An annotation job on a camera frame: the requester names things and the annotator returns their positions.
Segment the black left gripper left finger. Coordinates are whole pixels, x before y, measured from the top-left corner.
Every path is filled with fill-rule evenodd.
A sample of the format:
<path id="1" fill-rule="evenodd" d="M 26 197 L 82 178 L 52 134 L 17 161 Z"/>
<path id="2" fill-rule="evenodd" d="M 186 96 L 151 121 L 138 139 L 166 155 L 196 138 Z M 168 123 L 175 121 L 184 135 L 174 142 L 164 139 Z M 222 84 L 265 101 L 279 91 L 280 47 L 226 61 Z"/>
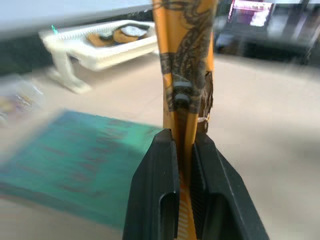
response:
<path id="1" fill-rule="evenodd" d="M 174 240 L 178 236 L 180 181 L 170 129 L 157 133 L 135 171 L 125 216 L 124 240 Z"/>

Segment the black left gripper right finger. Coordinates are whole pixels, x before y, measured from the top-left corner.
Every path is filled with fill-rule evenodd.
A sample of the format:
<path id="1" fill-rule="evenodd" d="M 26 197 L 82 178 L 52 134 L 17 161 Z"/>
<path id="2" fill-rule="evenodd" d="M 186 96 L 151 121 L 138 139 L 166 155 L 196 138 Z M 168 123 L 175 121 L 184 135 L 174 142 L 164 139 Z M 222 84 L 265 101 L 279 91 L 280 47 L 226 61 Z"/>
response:
<path id="1" fill-rule="evenodd" d="M 205 133 L 192 149 L 190 195 L 197 239 L 269 239 L 242 177 Z"/>

